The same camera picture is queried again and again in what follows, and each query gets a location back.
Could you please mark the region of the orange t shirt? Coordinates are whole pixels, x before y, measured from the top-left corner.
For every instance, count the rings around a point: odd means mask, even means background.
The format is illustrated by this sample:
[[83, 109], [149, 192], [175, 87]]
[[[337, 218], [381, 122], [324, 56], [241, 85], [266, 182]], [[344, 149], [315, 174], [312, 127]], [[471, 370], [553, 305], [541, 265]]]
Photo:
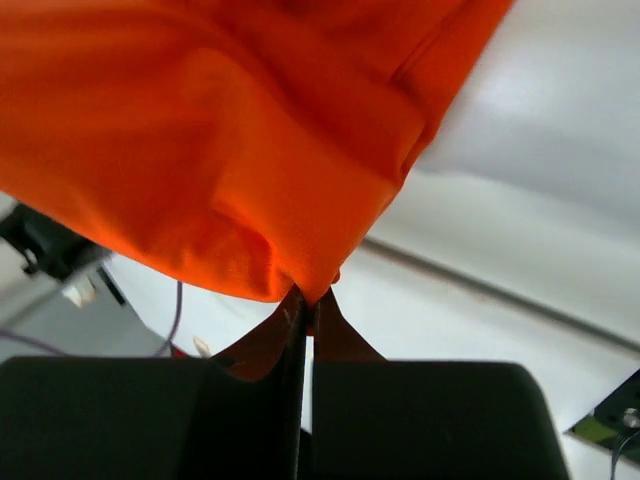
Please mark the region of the orange t shirt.
[[5, 1], [1, 188], [184, 282], [317, 301], [507, 1]]

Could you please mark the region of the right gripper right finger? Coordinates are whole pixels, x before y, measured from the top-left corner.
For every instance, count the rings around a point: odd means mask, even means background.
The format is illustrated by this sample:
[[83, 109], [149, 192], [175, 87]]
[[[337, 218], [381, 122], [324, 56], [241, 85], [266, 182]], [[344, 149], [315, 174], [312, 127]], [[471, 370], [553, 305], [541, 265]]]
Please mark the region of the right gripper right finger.
[[313, 314], [318, 479], [565, 479], [544, 396], [522, 366], [392, 361], [327, 293]]

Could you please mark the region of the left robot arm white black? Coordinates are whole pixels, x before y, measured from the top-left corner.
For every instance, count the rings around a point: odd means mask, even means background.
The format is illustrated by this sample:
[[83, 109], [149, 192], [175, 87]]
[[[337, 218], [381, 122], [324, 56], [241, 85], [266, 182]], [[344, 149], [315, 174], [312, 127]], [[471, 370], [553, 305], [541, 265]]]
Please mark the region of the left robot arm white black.
[[110, 251], [30, 207], [18, 203], [1, 220], [1, 238], [24, 259], [27, 276], [65, 282]]

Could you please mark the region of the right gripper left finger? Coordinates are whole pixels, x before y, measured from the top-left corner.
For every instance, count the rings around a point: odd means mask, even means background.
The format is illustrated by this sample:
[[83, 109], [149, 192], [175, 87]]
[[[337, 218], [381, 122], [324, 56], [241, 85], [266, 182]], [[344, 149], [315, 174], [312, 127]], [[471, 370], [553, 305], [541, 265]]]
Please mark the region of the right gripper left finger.
[[14, 357], [1, 366], [5, 479], [293, 479], [305, 302], [203, 358]]

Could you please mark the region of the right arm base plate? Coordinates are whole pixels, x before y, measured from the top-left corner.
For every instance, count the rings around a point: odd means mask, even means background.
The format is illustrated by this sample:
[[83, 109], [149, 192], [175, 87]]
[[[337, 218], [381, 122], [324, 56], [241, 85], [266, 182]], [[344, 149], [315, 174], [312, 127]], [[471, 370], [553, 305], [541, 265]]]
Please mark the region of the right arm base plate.
[[632, 433], [632, 428], [626, 426], [623, 420], [627, 411], [634, 411], [634, 415], [639, 417], [639, 371], [573, 425], [568, 433], [612, 450], [621, 438]]

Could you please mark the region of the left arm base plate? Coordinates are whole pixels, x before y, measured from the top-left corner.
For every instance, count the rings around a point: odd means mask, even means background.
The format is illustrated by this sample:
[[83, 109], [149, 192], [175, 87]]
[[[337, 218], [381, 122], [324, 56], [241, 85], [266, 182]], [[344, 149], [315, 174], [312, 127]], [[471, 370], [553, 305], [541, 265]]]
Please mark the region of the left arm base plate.
[[126, 300], [125, 296], [122, 294], [121, 290], [116, 285], [116, 283], [114, 282], [113, 278], [106, 271], [106, 269], [103, 266], [100, 266], [100, 267], [97, 268], [96, 272], [97, 272], [98, 276], [101, 278], [101, 280], [104, 283], [104, 285], [107, 288], [107, 290], [110, 292], [110, 294], [114, 298], [114, 300], [120, 306], [122, 306], [122, 307], [126, 306], [127, 305], [127, 300]]

